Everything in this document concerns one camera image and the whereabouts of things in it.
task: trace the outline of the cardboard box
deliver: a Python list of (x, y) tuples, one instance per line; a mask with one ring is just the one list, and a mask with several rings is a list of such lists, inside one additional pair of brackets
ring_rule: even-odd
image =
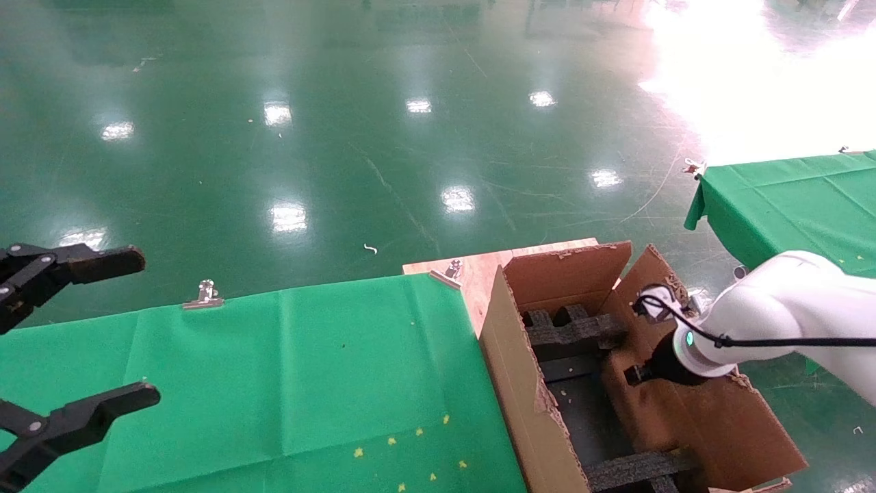
[(701, 486), (739, 491), (770, 482), (807, 463), (760, 393), (744, 375), (699, 387), (652, 381), (631, 387), (623, 372), (641, 364), (675, 322), (649, 325), (630, 303), (649, 283), (687, 293), (653, 246), (615, 287), (632, 254), (630, 242), (515, 256), (496, 273), (480, 344), (530, 491), (589, 491), (554, 396), (544, 383), (520, 313), (551, 314), (582, 304), (629, 328), (624, 344), (602, 363), (602, 382), (636, 452), (689, 447), (703, 466)]

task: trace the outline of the green cloth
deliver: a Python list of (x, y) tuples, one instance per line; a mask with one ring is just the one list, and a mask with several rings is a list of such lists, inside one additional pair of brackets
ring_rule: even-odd
[(526, 491), (463, 299), (427, 275), (0, 338), (0, 395), (33, 411), (144, 377), (161, 402), (28, 493)]
[(748, 268), (806, 250), (876, 277), (876, 151), (708, 168), (685, 227), (702, 216)]

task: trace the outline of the wooden board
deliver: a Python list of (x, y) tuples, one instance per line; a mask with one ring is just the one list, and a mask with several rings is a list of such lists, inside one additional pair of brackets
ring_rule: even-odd
[[(492, 284), (496, 276), (497, 266), (504, 267), (516, 255), (541, 254), (569, 250), (570, 248), (590, 247), (598, 244), (599, 242), (595, 238), (576, 239), (574, 241), (563, 241), (560, 243), (462, 257), (463, 272), (460, 275), (459, 282), (463, 285), (463, 299), (465, 300), (465, 306), (469, 309), (469, 317), (471, 318), (471, 325), (475, 328), (475, 334), (480, 337), (481, 327), (484, 326), (484, 314), (486, 314), (487, 305), (490, 303), (490, 293), (492, 292)], [(402, 272), (405, 274), (421, 274), (432, 269), (444, 272), (452, 260), (454, 259), (406, 264), (402, 266)]]

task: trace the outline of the green epoxy floor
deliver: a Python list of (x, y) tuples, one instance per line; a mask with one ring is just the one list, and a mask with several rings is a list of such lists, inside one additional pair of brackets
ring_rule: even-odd
[[(683, 229), (683, 162), (872, 148), (849, 4), (7, 0), (0, 244), (146, 253), (30, 325), (588, 237), (715, 295), (736, 262)], [(744, 370), (809, 458), (794, 491), (876, 491), (876, 412), (802, 358)]]

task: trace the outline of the white robotic arm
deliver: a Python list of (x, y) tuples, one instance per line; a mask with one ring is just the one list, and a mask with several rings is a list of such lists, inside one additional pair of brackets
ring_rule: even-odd
[(630, 384), (652, 378), (697, 384), (742, 361), (796, 351), (876, 405), (876, 339), (862, 339), (876, 337), (876, 317), (867, 308), (876, 308), (874, 279), (847, 275), (816, 254), (785, 252), (726, 289), (693, 323), (679, 319), (681, 305), (666, 286), (640, 294), (640, 314), (676, 315), (678, 328), (644, 367), (626, 371)]

